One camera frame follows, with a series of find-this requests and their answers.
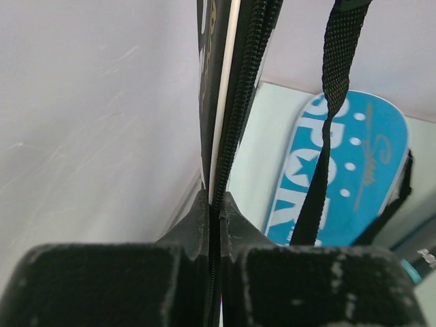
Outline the black sport racket cover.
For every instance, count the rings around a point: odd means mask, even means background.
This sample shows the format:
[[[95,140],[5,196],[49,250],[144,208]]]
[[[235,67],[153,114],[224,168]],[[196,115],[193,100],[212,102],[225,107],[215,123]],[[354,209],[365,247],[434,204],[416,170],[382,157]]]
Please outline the black sport racket cover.
[[[219,323],[219,214],[263,56],[281,7],[280,1],[197,3],[202,64],[199,90],[202,182],[208,192],[211,227],[207,326]],[[349,72],[368,8],[368,1],[335,1],[329,15],[322,66],[322,90],[328,113],[322,126],[321,155],[298,216],[291,239],[293,245],[312,245],[317,236],[327,190],[330,128],[349,89]]]

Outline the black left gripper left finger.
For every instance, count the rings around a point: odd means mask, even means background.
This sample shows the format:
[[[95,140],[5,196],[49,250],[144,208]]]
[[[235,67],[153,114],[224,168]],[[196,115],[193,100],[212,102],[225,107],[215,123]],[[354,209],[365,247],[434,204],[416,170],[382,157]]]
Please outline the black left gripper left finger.
[[[154,243],[44,244],[17,263],[2,326],[205,326],[208,200]]]

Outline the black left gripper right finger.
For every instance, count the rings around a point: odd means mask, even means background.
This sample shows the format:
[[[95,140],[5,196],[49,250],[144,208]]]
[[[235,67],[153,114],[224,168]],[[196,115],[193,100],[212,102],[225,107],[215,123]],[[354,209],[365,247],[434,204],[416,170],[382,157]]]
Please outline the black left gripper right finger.
[[[278,246],[226,193],[220,212],[225,326],[425,326],[397,258],[376,247]]]

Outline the black shuttlecock tube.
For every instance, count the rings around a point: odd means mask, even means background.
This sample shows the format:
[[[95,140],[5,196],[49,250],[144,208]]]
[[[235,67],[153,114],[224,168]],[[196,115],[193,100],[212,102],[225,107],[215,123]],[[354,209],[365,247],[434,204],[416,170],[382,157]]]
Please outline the black shuttlecock tube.
[[[411,259],[402,259],[401,266],[410,279],[419,284],[435,269],[435,249],[419,249]]]

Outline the blue sport racket cover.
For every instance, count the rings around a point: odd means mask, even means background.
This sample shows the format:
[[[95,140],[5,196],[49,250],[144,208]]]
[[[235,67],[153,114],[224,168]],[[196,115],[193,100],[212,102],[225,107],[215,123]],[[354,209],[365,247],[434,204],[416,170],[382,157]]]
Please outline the blue sport racket cover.
[[[264,234],[287,246],[323,145],[324,94],[297,116],[279,171]],[[330,128],[328,188],[316,245],[349,246],[388,205],[409,150],[403,114],[390,102],[348,91]]]

